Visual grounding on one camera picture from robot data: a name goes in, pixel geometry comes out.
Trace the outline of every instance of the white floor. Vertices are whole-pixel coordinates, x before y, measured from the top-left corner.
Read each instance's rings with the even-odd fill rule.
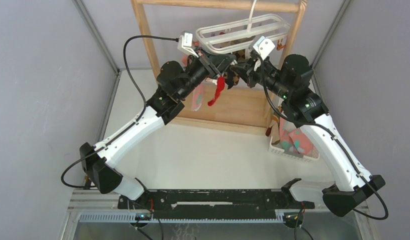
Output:
[[[132,70],[146,99],[155,92],[151,70]],[[140,95],[123,71],[106,136],[142,107]],[[323,160],[304,163],[268,152],[269,138],[168,124],[135,146],[117,166],[149,189],[268,189],[294,178],[332,181]]]

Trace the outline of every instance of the black power cord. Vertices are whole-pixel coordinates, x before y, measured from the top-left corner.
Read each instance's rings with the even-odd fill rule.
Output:
[[[153,217],[156,218],[156,220],[158,220],[159,228],[161,229],[161,240],[164,240],[164,227],[163,227],[163,224],[162,224],[161,220],[157,217],[157,215],[154,214],[153,211],[151,211],[151,210],[149,210],[148,208],[146,208],[146,207],[140,205],[139,203],[137,203],[137,202],[135,202],[135,201],[132,201],[132,202],[133,202],[133,204],[135,204],[135,205],[141,207],[142,209],[145,209],[145,210],[149,211],[149,213],[150,213],[151,215],[153,215]],[[152,240],[152,238],[151,238],[150,236],[148,236],[145,232],[140,231],[140,229],[137,229],[137,230],[138,230],[140,233],[142,233],[145,237],[147,237],[148,239]]]
[[[263,58],[257,54],[259,60],[261,61],[261,77],[262,77],[262,86],[264,88],[264,93],[265,93],[265,97],[267,98],[268,104],[270,105],[270,107],[272,108],[272,110],[282,119],[291,122],[295,125],[309,125],[309,126],[316,126],[319,127],[321,129],[323,129],[324,131],[326,131],[330,136],[331,139],[336,141],[337,145],[339,145],[339,147],[342,149],[342,151],[345,153],[346,157],[348,158],[349,162],[351,163],[353,169],[355,170],[356,174],[359,175],[359,177],[362,179],[362,181],[371,189],[371,191],[374,193],[374,195],[376,195],[376,197],[379,199],[381,205],[383,206],[384,209],[384,216],[382,217],[377,217],[377,216],[371,216],[368,215],[362,211],[359,211],[357,209],[353,209],[356,213],[359,213],[361,215],[364,215],[367,218],[370,219],[374,219],[374,220],[385,220],[389,217],[389,211],[388,211],[388,207],[386,206],[385,201],[383,201],[382,197],[379,195],[379,193],[373,188],[373,186],[366,180],[365,177],[363,177],[361,175],[361,171],[358,169],[358,167],[355,165],[354,161],[352,160],[352,157],[350,156],[350,154],[348,153],[348,151],[346,150],[346,148],[344,147],[344,145],[339,141],[339,139],[336,138],[335,134],[330,131],[330,129],[328,129],[327,127],[318,124],[318,123],[314,123],[314,122],[301,122],[301,121],[296,121],[296,120],[291,120],[288,119],[286,116],[282,115],[282,113],[279,112],[279,110],[277,109],[276,106],[274,106],[273,101],[271,100],[270,96],[269,96],[269,92],[267,90],[267,86],[266,86],[266,81],[265,81],[265,70],[264,70],[264,60]]]
[[[305,213],[305,207],[304,207],[304,205],[302,205],[302,207],[300,208],[300,210],[299,210],[299,212],[298,212],[298,215],[296,216],[296,224],[295,224],[295,229],[293,230],[294,231],[294,236],[295,236],[295,240],[297,240],[297,229],[298,229],[298,223],[299,223],[299,217],[302,215],[302,214],[304,214]],[[302,224],[301,224],[301,226],[299,226],[302,230],[304,230],[304,232],[306,232],[306,234],[308,234],[308,236],[311,238],[311,240],[314,240],[314,238],[313,238],[313,236],[311,235],[311,233],[308,231],[308,230],[306,230],[303,226],[302,226]]]
[[[314,240],[313,236],[311,236],[311,233],[305,229],[305,227],[301,226],[300,229],[302,229],[304,232],[306,232],[306,234],[308,234],[308,236],[311,238],[311,240]]]
[[[298,229],[298,223],[299,223],[299,217],[301,216],[301,214],[304,211],[304,206],[301,206],[298,212],[298,215],[296,217],[296,224],[295,224],[295,229],[293,230],[293,234],[295,236],[295,240],[297,240],[297,229]]]
[[[124,65],[125,65],[125,69],[127,70],[128,76],[130,77],[131,81],[133,82],[134,86],[136,87],[137,91],[139,92],[141,99],[143,100],[143,109],[140,112],[139,116],[136,118],[136,121],[134,121],[133,123],[131,123],[129,126],[127,126],[124,130],[122,130],[119,134],[117,134],[115,137],[113,137],[111,140],[108,141],[108,143],[105,144],[105,147],[109,146],[110,144],[112,144],[115,140],[117,140],[119,137],[121,137],[124,133],[126,133],[131,127],[133,127],[134,125],[136,125],[136,123],[139,121],[139,119],[142,118],[143,114],[145,113],[146,110],[146,99],[145,99],[145,95],[143,94],[142,90],[140,89],[140,87],[138,86],[138,84],[136,83],[135,79],[132,76],[132,73],[130,72],[129,69],[129,64],[127,63],[127,56],[126,56],[126,49],[127,49],[127,45],[129,44],[129,42],[131,40],[134,39],[139,39],[139,38],[148,38],[148,39],[160,39],[160,40],[168,40],[168,41],[174,41],[174,42],[178,42],[179,39],[178,38],[169,38],[169,37],[161,37],[161,36],[151,36],[151,35],[137,35],[137,36],[132,36],[129,39],[127,39],[127,41],[125,41],[124,43],[124,47],[122,49],[122,56],[124,58]],[[69,183],[67,183],[64,180],[65,174],[67,174],[67,172],[74,167],[76,164],[78,164],[79,162],[97,154],[98,152],[100,152],[101,150],[103,150],[105,147],[101,147],[98,150],[94,151],[93,153],[82,157],[80,159],[78,159],[77,161],[73,162],[70,166],[68,166],[62,173],[62,175],[60,176],[60,181],[67,187],[70,188],[75,188],[75,189],[83,189],[86,186],[76,186],[76,185],[71,185]]]

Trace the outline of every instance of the white bracket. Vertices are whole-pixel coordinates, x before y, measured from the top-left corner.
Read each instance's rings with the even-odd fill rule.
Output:
[[[182,32],[180,38],[178,39],[177,49],[187,55],[193,55],[198,58],[198,54],[192,48],[192,41],[193,33],[187,31]]]

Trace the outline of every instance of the wooden rack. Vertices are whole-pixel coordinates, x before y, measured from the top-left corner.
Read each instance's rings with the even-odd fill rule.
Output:
[[[252,0],[131,0],[133,11],[142,35],[152,35],[145,13],[144,5],[167,5],[196,8],[232,9],[249,11]],[[255,11],[272,13],[295,14],[293,24],[290,26],[285,47],[279,61],[279,66],[290,54],[297,36],[307,0],[299,0],[298,3],[273,2],[259,0],[255,5]],[[144,47],[152,67],[155,78],[160,74],[160,64],[154,43],[150,38],[143,38]],[[267,103],[262,91],[248,88],[232,88],[224,90],[217,102],[209,107],[207,100],[212,99],[215,93],[214,86],[206,86],[204,104],[198,111],[190,111],[191,98],[187,98],[186,107],[172,123],[195,126],[201,128],[218,129],[232,132],[263,135],[271,121],[271,108]]]

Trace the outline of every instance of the white basket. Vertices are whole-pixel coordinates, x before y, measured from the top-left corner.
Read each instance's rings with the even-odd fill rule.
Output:
[[[315,148],[312,150],[312,157],[311,157],[311,156],[305,156],[305,155],[302,155],[302,154],[299,154],[299,153],[286,151],[283,148],[273,146],[271,144],[272,141],[273,141],[273,137],[271,137],[269,147],[268,147],[268,151],[271,152],[271,153],[278,154],[278,155],[283,155],[283,156],[286,156],[286,157],[290,157],[292,159],[299,160],[299,161],[304,162],[304,163],[312,163],[312,162],[317,161],[318,159],[320,159],[320,153]]]
[[[249,19],[233,21],[214,26],[201,27],[196,30],[195,35],[201,45],[214,54],[229,54],[246,49],[249,47],[253,40],[225,47],[219,47],[219,44],[221,43],[251,38],[254,36],[262,36],[266,34],[268,35],[266,36],[268,39],[275,42],[277,40],[285,38],[288,35],[288,31],[291,28],[291,25],[278,15],[265,14],[253,17],[251,19],[252,24],[264,23],[265,21],[270,21],[271,23],[261,26],[253,26],[250,29],[246,29],[246,27],[250,23]],[[234,28],[244,29],[231,31]],[[215,36],[206,37],[206,34],[224,31],[229,32],[227,34],[217,34]]]

